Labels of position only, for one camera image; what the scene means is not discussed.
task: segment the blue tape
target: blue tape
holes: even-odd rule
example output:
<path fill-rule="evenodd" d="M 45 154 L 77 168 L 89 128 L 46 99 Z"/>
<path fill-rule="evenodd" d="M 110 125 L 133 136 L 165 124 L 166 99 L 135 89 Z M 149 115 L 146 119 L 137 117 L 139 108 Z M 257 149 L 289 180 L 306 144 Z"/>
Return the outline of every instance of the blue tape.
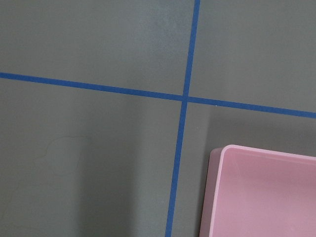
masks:
<path fill-rule="evenodd" d="M 172 233 L 172 224 L 173 224 L 174 209 L 175 209 L 175 202 L 176 202 L 176 196 L 177 196 L 184 127 L 185 127 L 187 106 L 188 106 L 187 99 L 189 97 L 194 48 L 195 48 L 196 37 L 197 37 L 199 3 L 200 3 L 199 0 L 195 0 L 194 9 L 193 9 L 186 75 L 185 75 L 184 86 L 183 86 L 183 101 L 181 103 L 181 112 L 180 112 L 180 119 L 179 119 L 177 145 L 176 145 L 176 151 L 175 151 L 175 156 L 174 156 L 165 237 L 171 237 L 171 233 Z"/>
<path fill-rule="evenodd" d="M 159 99 L 166 99 L 166 100 L 176 100 L 176 101 L 183 100 L 183 96 L 181 95 L 166 94 L 166 93 L 159 93 L 159 92 L 152 92 L 152 91 L 145 91 L 145 90 L 127 89 L 127 88 L 121 88 L 121 87 L 115 87 L 115 86 L 97 85 L 97 84 L 75 82 L 75 81 L 68 81 L 68 80 L 57 80 L 57 79 L 40 78 L 40 77 L 33 77 L 33 76 L 24 76 L 24 75 L 18 75 L 18 74 L 10 74 L 10 73 L 0 73 L 0 78 L 30 81 L 30 82 L 50 84 L 50 85 L 61 85 L 61 86 L 75 87 L 75 88 L 82 88 L 82 89 L 89 89 L 89 90 L 100 90 L 100 91 L 107 91 L 107 92 L 113 92 L 113 93 L 145 96 L 145 97 L 152 97 L 152 98 L 159 98 Z"/>
<path fill-rule="evenodd" d="M 269 106 L 252 105 L 252 104 L 244 104 L 244 103 L 230 102 L 230 101 L 223 101 L 223 100 L 204 99 L 204 98 L 197 98 L 197 97 L 188 97 L 188 102 L 316 119 L 315 112 L 307 112 L 307 111 L 300 111 L 300 110 L 289 110 L 289 109 L 269 107 Z"/>
<path fill-rule="evenodd" d="M 187 105 L 188 105 L 187 102 L 182 102 L 182 104 L 181 104 L 179 128 L 178 128 L 178 138 L 177 138 L 176 152 L 175 152 L 173 171 L 172 171 L 172 181 L 171 181 L 171 190 L 170 190 L 165 237 L 171 237 L 171 232 L 172 232 L 172 224 L 173 224 L 173 216 L 174 216 L 177 187 L 178 187 L 178 178 L 179 178 L 179 170 L 180 170 L 180 160 L 181 160 L 184 127 L 185 127 L 185 122 L 186 122 Z"/>

